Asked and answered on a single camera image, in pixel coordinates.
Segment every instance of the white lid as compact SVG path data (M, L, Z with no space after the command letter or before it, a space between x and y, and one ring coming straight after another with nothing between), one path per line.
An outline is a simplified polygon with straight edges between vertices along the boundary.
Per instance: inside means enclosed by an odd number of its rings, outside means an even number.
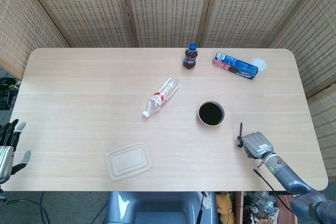
M143 115L145 118L149 118L150 113L149 113L147 110L145 110L144 112L142 112L142 115Z
M152 165L148 149L144 144L135 144L116 150L109 153L106 158L110 177L113 180L133 177L145 172Z
M258 71L263 71L267 68L267 64L264 59L255 58L252 60L252 65L258 67Z

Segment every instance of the wooden table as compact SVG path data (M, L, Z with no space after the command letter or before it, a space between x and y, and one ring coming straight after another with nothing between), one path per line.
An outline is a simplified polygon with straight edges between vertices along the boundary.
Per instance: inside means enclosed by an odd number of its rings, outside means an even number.
M220 51L267 69L254 80L212 65ZM182 66L184 48L45 48L31 53L12 120L26 121L15 164L31 150L25 169L4 190L269 190L253 172L259 161L236 146L261 131L275 151L315 189L327 185L321 153L293 54L285 49L201 48L197 65ZM180 89L145 119L150 96L168 77ZM203 125L198 106L219 102L225 119ZM109 177L106 154L147 145L152 167L119 182ZM260 172L275 190L272 174Z

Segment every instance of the robotic hand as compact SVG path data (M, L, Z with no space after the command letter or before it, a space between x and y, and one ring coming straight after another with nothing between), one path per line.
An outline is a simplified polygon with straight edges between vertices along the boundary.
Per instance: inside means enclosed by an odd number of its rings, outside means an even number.
M11 175L23 169L29 162L30 151L26 151L20 164L13 166L16 146L19 142L20 134L26 123L21 123L16 129L18 119L12 123L7 123L3 127L0 125L0 185L5 183Z
M237 146L244 148L249 158L261 159L254 171L258 173L261 165L266 165L280 184L291 194L298 195L291 199L290 206L295 215L313 220L316 223L336 223L336 201L330 201L325 196L308 186L276 153L272 144L260 132L237 137Z

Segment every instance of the floor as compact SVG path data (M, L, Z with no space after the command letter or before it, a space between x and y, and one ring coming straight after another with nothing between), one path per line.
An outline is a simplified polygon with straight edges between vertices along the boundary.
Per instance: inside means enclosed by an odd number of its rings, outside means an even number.
M0 78L6 74L6 71L0 69ZM9 122L11 114L12 109L0 110L0 124ZM336 200L336 182L330 182L322 192L328 199ZM51 223L101 224L106 215L108 192L6 191L4 196L9 200L30 199L42 202ZM42 221L39 207L29 202L0 204L0 218L0 223L6 224L46 223L46 220ZM299 224L313 224L313 222L299 219Z

